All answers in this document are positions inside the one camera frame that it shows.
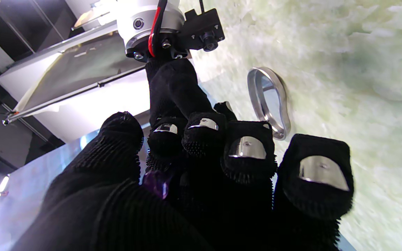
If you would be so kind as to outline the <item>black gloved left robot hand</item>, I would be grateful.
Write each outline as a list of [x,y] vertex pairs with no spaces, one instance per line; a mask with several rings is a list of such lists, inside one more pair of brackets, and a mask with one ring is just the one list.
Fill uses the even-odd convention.
[[179,156],[165,199],[139,185],[143,133],[115,113],[50,184],[13,251],[336,251],[354,195],[349,147],[295,135],[277,170],[241,184],[249,158]]

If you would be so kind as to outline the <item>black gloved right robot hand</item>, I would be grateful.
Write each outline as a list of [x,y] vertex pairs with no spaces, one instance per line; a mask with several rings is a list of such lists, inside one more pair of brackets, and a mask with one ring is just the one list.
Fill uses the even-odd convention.
[[229,121],[237,117],[228,105],[211,105],[199,87],[196,70],[188,59],[151,58],[145,65],[150,96],[150,125],[166,117],[189,119],[192,113],[221,113]]

